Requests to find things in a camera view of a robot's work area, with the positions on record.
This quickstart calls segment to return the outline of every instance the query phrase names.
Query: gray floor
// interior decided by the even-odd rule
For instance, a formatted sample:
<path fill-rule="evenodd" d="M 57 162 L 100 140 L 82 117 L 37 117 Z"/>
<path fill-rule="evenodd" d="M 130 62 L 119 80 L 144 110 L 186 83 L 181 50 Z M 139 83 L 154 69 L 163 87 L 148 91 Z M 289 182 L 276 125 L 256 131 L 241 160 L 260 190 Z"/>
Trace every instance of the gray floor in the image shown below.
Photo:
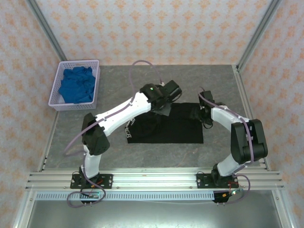
<path fill-rule="evenodd" d="M 280 228 L 271 191 L 252 191 L 225 206 L 213 202 L 185 204 L 103 201 L 70 208 L 65 201 L 36 201 L 28 228 Z"/>
<path fill-rule="evenodd" d="M 230 65 L 179 65 L 157 66 L 164 82 L 175 80 L 183 94 L 178 102 L 198 102 L 197 88 L 211 90 L 216 102 L 225 103 L 230 109 L 245 116 L 240 94 Z M 65 111 L 59 114 L 46 168 L 77 168 L 82 156 L 63 156 L 63 150 L 80 132 L 83 117 L 103 113 L 131 97 L 128 83 L 129 66 L 102 66 L 95 110 Z M 146 83 L 159 80 L 150 66 L 135 66 L 133 81 L 137 89 Z M 212 167 L 230 153 L 230 134 L 221 125 L 203 131 L 204 144 L 127 144 L 124 126 L 109 136 L 110 149 L 101 159 L 104 168 L 137 167 Z M 81 140 L 69 153 L 82 148 Z"/>

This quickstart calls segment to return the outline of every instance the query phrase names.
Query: patterned wall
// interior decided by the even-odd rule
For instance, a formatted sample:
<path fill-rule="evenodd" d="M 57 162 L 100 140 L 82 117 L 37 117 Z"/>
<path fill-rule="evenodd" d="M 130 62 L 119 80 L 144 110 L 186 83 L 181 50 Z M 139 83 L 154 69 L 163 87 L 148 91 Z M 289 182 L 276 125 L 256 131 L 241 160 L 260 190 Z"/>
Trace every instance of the patterned wall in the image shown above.
<path fill-rule="evenodd" d="M 6 228 L 48 141 L 59 59 L 24 0 L 0 1 L 0 33 L 0 227 Z"/>
<path fill-rule="evenodd" d="M 242 72 L 264 123 L 273 170 L 283 171 L 293 211 L 304 223 L 304 1 L 283 0 Z"/>
<path fill-rule="evenodd" d="M 38 0 L 68 59 L 236 64 L 271 0 Z"/>

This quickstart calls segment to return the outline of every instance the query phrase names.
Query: black mounting plate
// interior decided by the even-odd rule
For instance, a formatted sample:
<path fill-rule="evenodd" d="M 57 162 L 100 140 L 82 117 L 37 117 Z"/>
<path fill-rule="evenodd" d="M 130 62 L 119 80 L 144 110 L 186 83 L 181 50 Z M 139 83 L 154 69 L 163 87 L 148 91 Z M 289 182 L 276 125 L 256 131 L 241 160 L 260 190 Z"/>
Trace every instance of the black mounting plate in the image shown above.
<path fill-rule="evenodd" d="M 103 187 L 111 189 L 113 184 L 113 174 L 98 174 L 91 181 Z M 72 174 L 71 189 L 91 189 L 92 185 L 80 173 Z"/>
<path fill-rule="evenodd" d="M 238 184 L 235 184 L 235 178 L 232 176 L 227 176 L 227 177 L 221 177 L 220 180 L 220 186 L 216 186 L 212 176 L 210 173 L 198 173 L 196 174 L 196 184 L 198 186 L 198 189 L 216 189 L 216 188 L 232 188 L 236 189 L 238 188 Z"/>

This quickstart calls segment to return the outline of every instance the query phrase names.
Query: black cloth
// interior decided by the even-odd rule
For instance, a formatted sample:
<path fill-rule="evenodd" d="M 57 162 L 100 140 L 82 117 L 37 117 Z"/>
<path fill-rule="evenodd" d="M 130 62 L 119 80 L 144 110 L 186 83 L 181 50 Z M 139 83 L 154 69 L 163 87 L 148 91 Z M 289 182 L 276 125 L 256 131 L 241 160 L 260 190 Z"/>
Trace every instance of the black cloth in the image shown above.
<path fill-rule="evenodd" d="M 169 116 L 141 114 L 125 127 L 128 143 L 204 143 L 202 124 L 191 117 L 199 108 L 198 103 L 173 103 Z"/>

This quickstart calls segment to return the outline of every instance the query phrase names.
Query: blue towel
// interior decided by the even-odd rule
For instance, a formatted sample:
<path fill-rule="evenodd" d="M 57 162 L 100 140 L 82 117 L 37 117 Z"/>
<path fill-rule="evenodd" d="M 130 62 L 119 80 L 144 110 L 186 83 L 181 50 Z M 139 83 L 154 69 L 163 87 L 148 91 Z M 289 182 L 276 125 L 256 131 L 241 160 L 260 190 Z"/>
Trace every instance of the blue towel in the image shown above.
<path fill-rule="evenodd" d="M 92 102 L 94 97 L 95 78 L 92 68 L 83 66 L 65 69 L 59 93 L 65 103 Z"/>

